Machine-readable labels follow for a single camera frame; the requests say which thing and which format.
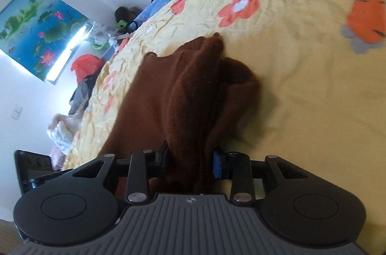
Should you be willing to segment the brown knit sweater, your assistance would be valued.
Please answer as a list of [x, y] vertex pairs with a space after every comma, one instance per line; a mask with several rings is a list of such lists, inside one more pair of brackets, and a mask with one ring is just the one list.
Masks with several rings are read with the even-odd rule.
[[214, 187], [213, 154], [224, 148], [251, 106], [260, 81], [224, 55], [220, 35], [200, 36], [169, 56], [146, 54], [118, 110], [102, 154], [130, 157], [166, 143], [172, 158], [151, 188], [198, 195]]

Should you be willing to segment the pink white cloth pile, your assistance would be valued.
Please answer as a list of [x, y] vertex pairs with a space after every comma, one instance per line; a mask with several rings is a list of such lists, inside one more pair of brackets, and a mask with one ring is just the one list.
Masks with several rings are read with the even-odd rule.
[[56, 114], [47, 127], [47, 135], [65, 155], [68, 155], [82, 117]]

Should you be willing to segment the orange red bag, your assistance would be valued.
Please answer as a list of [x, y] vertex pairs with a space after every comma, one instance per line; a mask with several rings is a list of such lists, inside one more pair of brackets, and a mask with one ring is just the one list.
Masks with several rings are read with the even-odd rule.
[[75, 73], [76, 82], [80, 84], [88, 75], [94, 74], [103, 67], [105, 60], [92, 54], [83, 54], [76, 58], [71, 65], [71, 71]]

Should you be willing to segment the green plastic basket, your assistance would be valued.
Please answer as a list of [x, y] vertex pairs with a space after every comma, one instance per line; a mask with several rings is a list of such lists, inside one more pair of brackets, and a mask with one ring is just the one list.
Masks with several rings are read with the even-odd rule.
[[110, 47], [109, 41], [104, 41], [104, 40], [96, 39], [92, 41], [90, 44], [92, 45], [92, 48], [97, 51]]

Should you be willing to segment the lotus pond window blind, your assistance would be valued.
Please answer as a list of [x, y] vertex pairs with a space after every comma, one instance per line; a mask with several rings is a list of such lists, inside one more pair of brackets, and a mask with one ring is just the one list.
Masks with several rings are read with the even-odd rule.
[[1, 51], [43, 82], [57, 82], [93, 23], [62, 0], [12, 0], [1, 10]]

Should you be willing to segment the dark stuffed toy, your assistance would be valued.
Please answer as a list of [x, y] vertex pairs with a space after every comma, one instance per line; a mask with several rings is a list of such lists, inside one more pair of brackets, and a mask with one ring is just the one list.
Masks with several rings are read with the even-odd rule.
[[138, 7], [118, 7], [115, 10], [115, 19], [117, 23], [123, 20], [130, 24], [141, 14], [141, 12], [142, 10]]

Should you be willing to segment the yellow carrot print bedsheet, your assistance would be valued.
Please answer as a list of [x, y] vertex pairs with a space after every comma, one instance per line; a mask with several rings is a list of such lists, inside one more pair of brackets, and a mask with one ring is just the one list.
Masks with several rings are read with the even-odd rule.
[[220, 33], [262, 81], [228, 150], [276, 154], [365, 205], [358, 243], [385, 252], [385, 0], [172, 0], [103, 67], [65, 168], [93, 160], [148, 52]]

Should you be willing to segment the white wall switch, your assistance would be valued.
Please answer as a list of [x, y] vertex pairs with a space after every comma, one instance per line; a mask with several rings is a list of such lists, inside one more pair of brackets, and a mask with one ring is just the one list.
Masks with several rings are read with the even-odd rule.
[[14, 120], [18, 120], [20, 115], [21, 115], [22, 110], [23, 110], [23, 108], [21, 106], [15, 105], [14, 109], [12, 111], [12, 118]]

